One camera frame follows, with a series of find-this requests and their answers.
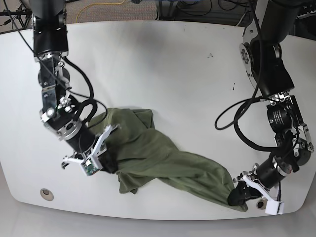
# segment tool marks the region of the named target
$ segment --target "green cloth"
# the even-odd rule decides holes
[[[93,118],[89,125],[102,116]],[[227,203],[234,189],[227,169],[213,160],[179,151],[167,136],[155,130],[151,110],[109,109],[107,118],[91,130],[100,134],[108,124],[119,125],[106,139],[106,145],[118,161],[120,193],[135,194],[137,188],[158,178],[207,201],[238,211],[247,210],[246,205]]]

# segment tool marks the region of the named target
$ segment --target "white table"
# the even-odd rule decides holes
[[[253,87],[239,55],[243,28],[185,22],[100,22],[69,25],[69,59],[90,77],[95,98],[108,107],[153,109],[156,128],[183,151],[211,158],[232,176],[262,163],[267,153],[252,150],[233,128],[216,131],[216,117],[230,104],[251,96]],[[32,32],[23,35],[32,44]],[[212,220],[263,216],[248,202],[246,213],[230,210],[176,190],[159,180],[136,195],[119,194],[116,175],[85,177],[76,165],[61,169],[72,149],[40,122],[42,107],[33,61],[16,33],[0,36],[0,162],[12,196],[18,201],[94,215],[158,219]],[[316,42],[288,36],[282,43],[285,66],[295,84],[303,118],[316,133]],[[87,94],[72,68],[74,91]],[[222,124],[229,122],[232,111]],[[245,135],[274,145],[265,104],[253,105],[240,120]],[[315,155],[282,182],[285,213],[298,210],[316,171]],[[55,196],[45,201],[40,189]]]

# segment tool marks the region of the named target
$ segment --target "circular hole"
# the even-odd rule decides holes
[[[258,202],[257,207],[258,207],[258,208],[262,208],[262,207],[263,207],[263,205],[264,205],[264,204],[263,204],[263,202],[262,202],[262,201],[260,201],[260,202]]]
[[[73,123],[69,123],[69,124],[67,125],[66,129],[69,130],[69,129],[71,129],[73,126],[74,126]]]
[[[46,201],[53,201],[54,200],[53,193],[48,189],[41,189],[39,193],[40,193],[41,197],[43,199],[45,199]]]

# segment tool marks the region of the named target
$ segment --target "yellow cable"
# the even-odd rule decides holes
[[[76,23],[78,23],[78,18],[79,18],[79,16],[80,16],[80,14],[81,14],[84,10],[86,10],[87,8],[89,8],[89,7],[96,6],[96,5],[121,5],[121,4],[123,4],[125,1],[126,1],[126,0],[123,0],[122,2],[118,2],[118,3],[113,3],[113,2],[112,2],[112,3],[92,3],[92,4],[90,4],[90,5],[86,6],[86,7],[84,7],[83,9],[81,9],[81,10],[78,12],[77,17],[76,17]]]

